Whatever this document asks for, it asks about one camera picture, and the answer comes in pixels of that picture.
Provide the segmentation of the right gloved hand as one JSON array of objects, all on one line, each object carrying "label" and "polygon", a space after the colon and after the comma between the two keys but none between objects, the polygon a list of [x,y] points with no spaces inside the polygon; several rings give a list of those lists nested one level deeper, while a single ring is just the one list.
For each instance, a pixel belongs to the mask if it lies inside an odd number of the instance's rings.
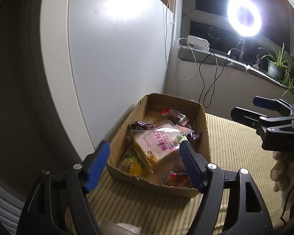
[{"label": "right gloved hand", "polygon": [[[282,206],[285,205],[287,195],[294,185],[294,152],[273,151],[276,164],[270,171],[270,178],[274,181],[274,192],[281,192]],[[294,204],[294,188],[288,198],[286,210]]]}]

